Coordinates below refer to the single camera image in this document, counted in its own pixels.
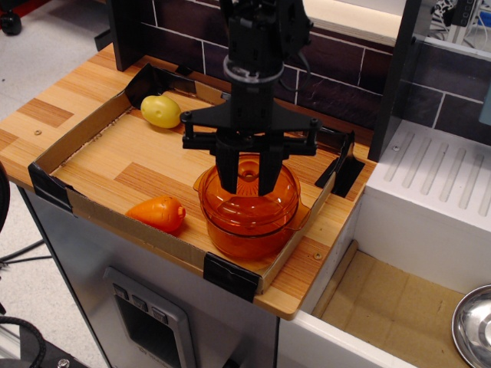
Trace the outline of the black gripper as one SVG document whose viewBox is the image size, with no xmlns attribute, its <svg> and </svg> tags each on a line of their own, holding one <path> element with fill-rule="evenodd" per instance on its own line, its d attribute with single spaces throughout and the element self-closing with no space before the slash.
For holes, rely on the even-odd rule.
<svg viewBox="0 0 491 368">
<path fill-rule="evenodd" d="M 321 122 L 274 101 L 276 82 L 232 82 L 229 99 L 220 105 L 182 113 L 183 148 L 216 156 L 221 186 L 236 194 L 239 152 L 259 154 L 259 195 L 272 192 L 290 155 L 313 156 Z"/>
</svg>

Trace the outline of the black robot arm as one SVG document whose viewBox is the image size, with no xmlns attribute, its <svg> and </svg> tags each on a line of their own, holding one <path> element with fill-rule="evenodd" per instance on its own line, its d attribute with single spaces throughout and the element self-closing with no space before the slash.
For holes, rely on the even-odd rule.
<svg viewBox="0 0 491 368">
<path fill-rule="evenodd" d="M 313 26 L 300 1 L 222 1 L 229 50 L 223 69 L 230 98 L 215 107 L 184 112 L 183 147 L 208 150 L 216 158 L 219 181 L 235 193 L 241 153 L 259 155 L 259 195 L 278 181 L 291 155 L 313 156 L 321 121 L 281 107 L 274 86 L 284 62 L 310 42 Z"/>
</svg>

